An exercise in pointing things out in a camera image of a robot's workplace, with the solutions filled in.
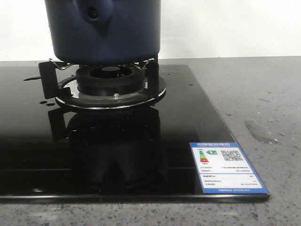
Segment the black pot support grate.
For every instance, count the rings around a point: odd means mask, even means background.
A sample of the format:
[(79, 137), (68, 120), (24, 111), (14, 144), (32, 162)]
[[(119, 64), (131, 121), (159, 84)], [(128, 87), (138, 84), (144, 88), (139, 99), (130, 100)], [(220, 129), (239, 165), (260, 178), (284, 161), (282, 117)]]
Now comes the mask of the black pot support grate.
[(78, 90), (76, 73), (74, 76), (58, 81), (56, 70), (65, 70), (70, 66), (71, 65), (66, 62), (56, 62), (52, 59), (47, 62), (39, 63), (43, 93), (46, 99), (55, 98), (59, 105), (70, 108), (105, 111), (147, 104), (152, 105), (161, 100), (166, 93), (166, 83), (164, 79), (160, 77), (159, 65), (153, 58), (139, 62), (138, 64), (79, 66), (79, 68), (84, 66), (128, 66), (130, 68), (144, 70), (146, 76), (144, 87), (138, 91), (123, 95), (115, 93), (112, 96), (93, 96), (81, 93)]

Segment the blue energy label sticker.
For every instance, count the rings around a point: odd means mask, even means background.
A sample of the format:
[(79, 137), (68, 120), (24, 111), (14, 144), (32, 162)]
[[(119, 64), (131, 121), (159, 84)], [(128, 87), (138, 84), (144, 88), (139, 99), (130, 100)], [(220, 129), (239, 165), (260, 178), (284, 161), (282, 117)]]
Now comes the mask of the blue energy label sticker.
[(190, 143), (206, 194), (268, 194), (238, 143)]

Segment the dark blue cooking pot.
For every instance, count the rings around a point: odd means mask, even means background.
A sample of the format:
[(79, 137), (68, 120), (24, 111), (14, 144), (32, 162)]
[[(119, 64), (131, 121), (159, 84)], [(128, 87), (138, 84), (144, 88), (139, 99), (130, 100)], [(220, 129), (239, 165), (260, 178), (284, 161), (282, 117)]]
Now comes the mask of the dark blue cooking pot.
[(64, 62), (123, 64), (159, 53), (159, 0), (47, 0), (45, 6), (54, 54)]

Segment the black glass gas cooktop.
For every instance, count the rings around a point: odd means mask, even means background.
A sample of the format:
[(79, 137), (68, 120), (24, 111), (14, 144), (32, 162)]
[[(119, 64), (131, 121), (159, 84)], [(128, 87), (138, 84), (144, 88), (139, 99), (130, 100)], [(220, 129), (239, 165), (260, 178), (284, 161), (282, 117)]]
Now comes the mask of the black glass gas cooktop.
[(262, 202), (206, 194), (190, 143), (236, 142), (186, 65), (162, 65), (154, 106), (73, 112), (45, 100), (38, 67), (0, 68), (1, 202)]

